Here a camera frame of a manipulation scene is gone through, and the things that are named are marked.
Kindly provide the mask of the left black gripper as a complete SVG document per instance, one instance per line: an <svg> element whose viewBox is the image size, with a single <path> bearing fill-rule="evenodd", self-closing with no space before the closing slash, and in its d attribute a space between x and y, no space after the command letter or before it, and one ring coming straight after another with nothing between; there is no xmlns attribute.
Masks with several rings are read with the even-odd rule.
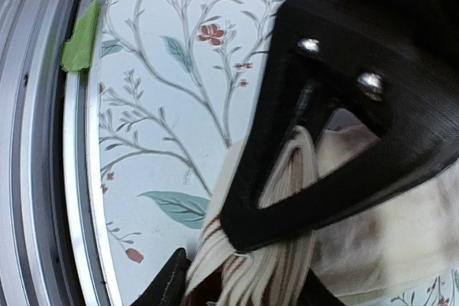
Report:
<svg viewBox="0 0 459 306"><path fill-rule="evenodd" d="M297 130L318 141L344 108L377 142L297 194L261 207ZM458 159L458 0L285 0L220 221L251 252L387 201Z"/></svg>

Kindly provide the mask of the cream garment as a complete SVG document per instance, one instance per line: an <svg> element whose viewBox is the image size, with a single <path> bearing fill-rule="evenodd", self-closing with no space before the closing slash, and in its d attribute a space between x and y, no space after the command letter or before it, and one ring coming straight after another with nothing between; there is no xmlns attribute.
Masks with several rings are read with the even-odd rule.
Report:
<svg viewBox="0 0 459 306"><path fill-rule="evenodd" d="M228 151L186 278L185 305L294 305L313 271L346 305L458 303L458 167L362 214L249 254L219 215L244 143Z"/></svg>

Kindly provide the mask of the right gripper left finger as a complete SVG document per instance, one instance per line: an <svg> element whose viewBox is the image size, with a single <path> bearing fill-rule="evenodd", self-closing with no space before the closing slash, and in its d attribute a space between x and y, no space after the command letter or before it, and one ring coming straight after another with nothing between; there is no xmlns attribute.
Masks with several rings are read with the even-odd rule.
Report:
<svg viewBox="0 0 459 306"><path fill-rule="evenodd" d="M131 306L179 306L189 266L185 248L178 248Z"/></svg>

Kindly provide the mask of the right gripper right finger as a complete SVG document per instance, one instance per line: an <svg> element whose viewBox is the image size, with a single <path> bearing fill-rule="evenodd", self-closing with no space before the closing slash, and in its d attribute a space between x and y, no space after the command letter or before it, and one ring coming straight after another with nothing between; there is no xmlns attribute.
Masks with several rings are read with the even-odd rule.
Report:
<svg viewBox="0 0 459 306"><path fill-rule="evenodd" d="M313 273L308 270L306 281L298 297L297 306L345 306Z"/></svg>

